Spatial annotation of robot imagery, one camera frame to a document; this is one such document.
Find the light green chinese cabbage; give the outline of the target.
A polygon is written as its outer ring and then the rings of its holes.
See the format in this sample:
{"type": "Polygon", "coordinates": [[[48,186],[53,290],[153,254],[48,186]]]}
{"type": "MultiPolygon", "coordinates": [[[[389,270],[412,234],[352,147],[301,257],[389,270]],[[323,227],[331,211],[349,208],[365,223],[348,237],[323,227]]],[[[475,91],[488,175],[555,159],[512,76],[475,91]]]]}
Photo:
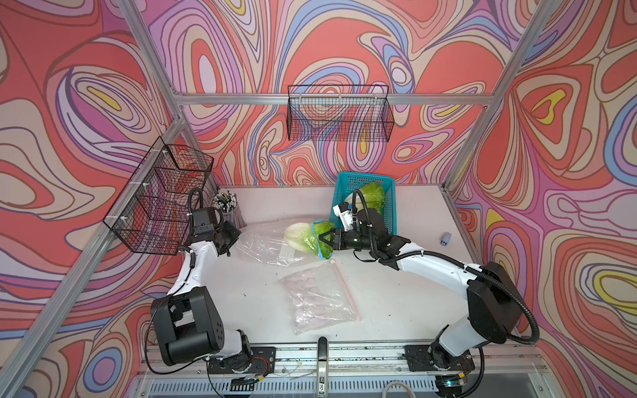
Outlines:
{"type": "Polygon", "coordinates": [[[371,181],[364,185],[348,184],[346,189],[346,196],[343,199],[344,202],[353,203],[353,191],[358,189],[370,209],[375,209],[379,214],[384,213],[386,193],[383,186],[379,182],[371,181]]]}

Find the blue-zip clear zip-top bag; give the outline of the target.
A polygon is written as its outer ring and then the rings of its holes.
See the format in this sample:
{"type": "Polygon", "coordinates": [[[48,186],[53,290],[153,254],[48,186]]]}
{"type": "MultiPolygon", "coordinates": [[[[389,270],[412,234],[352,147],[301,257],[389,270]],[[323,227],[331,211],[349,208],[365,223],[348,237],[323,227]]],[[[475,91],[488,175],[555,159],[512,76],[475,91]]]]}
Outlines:
{"type": "Polygon", "coordinates": [[[286,244],[284,233],[287,227],[298,222],[312,222],[319,219],[292,218],[276,222],[262,222],[242,228],[242,234],[234,245],[237,255],[246,260],[254,260],[263,265],[289,267],[308,265],[324,261],[286,244]]]}

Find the dark green bagged cabbage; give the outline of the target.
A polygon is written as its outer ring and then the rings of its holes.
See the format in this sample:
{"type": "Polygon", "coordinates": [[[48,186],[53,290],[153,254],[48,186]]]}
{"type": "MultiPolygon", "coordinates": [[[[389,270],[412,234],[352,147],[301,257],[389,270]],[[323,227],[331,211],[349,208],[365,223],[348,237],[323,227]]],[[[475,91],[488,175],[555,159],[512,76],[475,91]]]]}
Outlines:
{"type": "Polygon", "coordinates": [[[286,228],[284,239],[287,245],[321,260],[330,260],[333,255],[331,238],[328,244],[322,242],[319,236],[333,230],[333,222],[314,220],[312,222],[298,222],[286,228]]]}

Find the pink-zip clear zip-top bag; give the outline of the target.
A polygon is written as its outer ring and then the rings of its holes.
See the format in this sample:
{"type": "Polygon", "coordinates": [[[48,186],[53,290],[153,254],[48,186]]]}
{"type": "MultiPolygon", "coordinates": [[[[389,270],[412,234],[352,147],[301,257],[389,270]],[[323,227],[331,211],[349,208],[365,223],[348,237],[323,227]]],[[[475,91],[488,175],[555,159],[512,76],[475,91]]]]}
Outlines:
{"type": "Polygon", "coordinates": [[[326,261],[279,281],[290,299],[296,335],[360,320],[358,307],[335,261],[326,261]]]}

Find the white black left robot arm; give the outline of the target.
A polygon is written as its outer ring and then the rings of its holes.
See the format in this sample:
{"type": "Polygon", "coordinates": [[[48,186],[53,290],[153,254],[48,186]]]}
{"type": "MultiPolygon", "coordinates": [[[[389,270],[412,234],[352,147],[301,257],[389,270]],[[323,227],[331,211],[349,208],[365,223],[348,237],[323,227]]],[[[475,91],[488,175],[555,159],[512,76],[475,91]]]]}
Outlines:
{"type": "Polygon", "coordinates": [[[209,290],[205,270],[230,255],[241,232],[213,207],[189,211],[189,234],[177,251],[184,262],[175,285],[151,305],[151,324],[166,366],[189,366],[200,359],[215,360],[222,369],[244,372],[253,353],[247,335],[224,326],[209,290]]]}

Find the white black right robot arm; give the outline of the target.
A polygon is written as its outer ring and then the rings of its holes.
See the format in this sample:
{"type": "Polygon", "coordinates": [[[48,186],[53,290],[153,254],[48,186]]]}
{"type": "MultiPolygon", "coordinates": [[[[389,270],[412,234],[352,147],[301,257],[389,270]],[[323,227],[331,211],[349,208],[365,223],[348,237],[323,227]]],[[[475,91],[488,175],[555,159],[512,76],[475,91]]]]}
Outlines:
{"type": "Polygon", "coordinates": [[[466,301],[467,315],[445,326],[431,343],[429,355],[437,368],[449,368],[471,348],[490,343],[538,342],[537,320],[502,266],[464,263],[392,235],[374,209],[356,215],[346,210],[342,223],[318,233],[318,240],[332,250],[366,250],[372,262],[424,277],[466,301]]]}

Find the metal pen holder cup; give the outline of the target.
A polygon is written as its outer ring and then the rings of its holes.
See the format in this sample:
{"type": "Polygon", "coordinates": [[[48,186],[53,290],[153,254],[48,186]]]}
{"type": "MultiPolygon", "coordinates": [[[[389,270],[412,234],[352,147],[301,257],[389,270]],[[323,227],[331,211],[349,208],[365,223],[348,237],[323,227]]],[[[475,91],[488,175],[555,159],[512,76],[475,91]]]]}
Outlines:
{"type": "Polygon", "coordinates": [[[239,208],[235,192],[220,189],[214,195],[212,205],[215,209],[220,210],[224,219],[234,225],[234,227],[242,229],[247,226],[241,209],[239,208]]]}

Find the teal plastic basket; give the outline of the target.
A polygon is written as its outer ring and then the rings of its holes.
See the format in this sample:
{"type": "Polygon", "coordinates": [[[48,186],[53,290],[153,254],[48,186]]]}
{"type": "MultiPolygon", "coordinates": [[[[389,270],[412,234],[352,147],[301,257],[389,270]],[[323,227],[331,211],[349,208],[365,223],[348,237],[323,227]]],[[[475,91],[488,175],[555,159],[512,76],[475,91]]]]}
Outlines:
{"type": "Polygon", "coordinates": [[[341,227],[340,218],[333,208],[343,202],[352,203],[353,192],[358,189],[363,194],[370,209],[375,209],[382,217],[390,234],[397,233],[396,223],[396,184],[395,180],[379,174],[361,172],[341,172],[338,174],[333,201],[330,208],[330,220],[341,227]]]}

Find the small grey blue object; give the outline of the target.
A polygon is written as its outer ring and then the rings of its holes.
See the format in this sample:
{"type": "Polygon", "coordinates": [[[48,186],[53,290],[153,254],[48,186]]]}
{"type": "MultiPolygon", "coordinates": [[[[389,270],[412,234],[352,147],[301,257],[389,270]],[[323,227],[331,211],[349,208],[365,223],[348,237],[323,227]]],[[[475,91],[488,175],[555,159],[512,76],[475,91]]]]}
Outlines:
{"type": "Polygon", "coordinates": [[[451,242],[451,233],[450,232],[445,232],[440,239],[440,244],[445,246],[448,245],[451,242]]]}

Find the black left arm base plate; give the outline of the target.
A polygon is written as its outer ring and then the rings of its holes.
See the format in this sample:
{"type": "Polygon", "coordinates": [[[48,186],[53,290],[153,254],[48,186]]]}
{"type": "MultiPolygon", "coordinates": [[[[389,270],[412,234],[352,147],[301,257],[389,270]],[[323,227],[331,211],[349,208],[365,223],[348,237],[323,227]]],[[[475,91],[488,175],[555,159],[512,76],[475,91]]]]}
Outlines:
{"type": "Polygon", "coordinates": [[[239,354],[226,360],[210,360],[207,364],[207,373],[211,375],[252,374],[267,376],[275,371],[275,359],[275,347],[255,347],[251,349],[249,357],[239,354]]]}

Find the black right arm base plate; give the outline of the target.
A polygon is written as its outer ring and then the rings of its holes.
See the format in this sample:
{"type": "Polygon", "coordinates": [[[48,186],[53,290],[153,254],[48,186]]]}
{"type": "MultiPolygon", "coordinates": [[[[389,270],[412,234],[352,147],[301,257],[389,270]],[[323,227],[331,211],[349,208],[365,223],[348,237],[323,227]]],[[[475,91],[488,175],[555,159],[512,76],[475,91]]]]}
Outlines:
{"type": "Polygon", "coordinates": [[[416,344],[404,346],[403,358],[410,371],[456,371],[472,372],[475,364],[469,351],[460,356],[451,356],[444,348],[435,345],[416,344]]]}

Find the aluminium front table rail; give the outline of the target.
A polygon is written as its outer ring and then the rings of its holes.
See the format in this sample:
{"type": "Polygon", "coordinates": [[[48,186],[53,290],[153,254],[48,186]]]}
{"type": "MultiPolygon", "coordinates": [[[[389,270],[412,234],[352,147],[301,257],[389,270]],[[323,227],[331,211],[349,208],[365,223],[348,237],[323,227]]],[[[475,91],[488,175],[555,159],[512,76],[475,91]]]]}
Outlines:
{"type": "MultiPolygon", "coordinates": [[[[318,370],[319,343],[252,342],[256,364],[265,369],[270,360],[268,376],[304,377],[318,370]]],[[[448,369],[439,369],[428,357],[427,340],[407,341],[328,341],[328,374],[333,376],[388,376],[403,374],[477,375],[480,369],[479,351],[475,348],[448,369]]],[[[485,373],[548,374],[549,366],[537,348],[506,343],[483,347],[485,373]]]]}

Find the black silver centre bracket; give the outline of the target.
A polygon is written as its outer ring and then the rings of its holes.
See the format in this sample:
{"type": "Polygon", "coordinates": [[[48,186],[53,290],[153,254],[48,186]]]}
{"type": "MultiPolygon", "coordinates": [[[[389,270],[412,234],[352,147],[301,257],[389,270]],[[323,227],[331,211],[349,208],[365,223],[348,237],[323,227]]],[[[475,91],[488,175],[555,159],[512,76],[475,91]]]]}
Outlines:
{"type": "Polygon", "coordinates": [[[315,396],[325,398],[328,396],[328,339],[318,339],[315,396]]]}

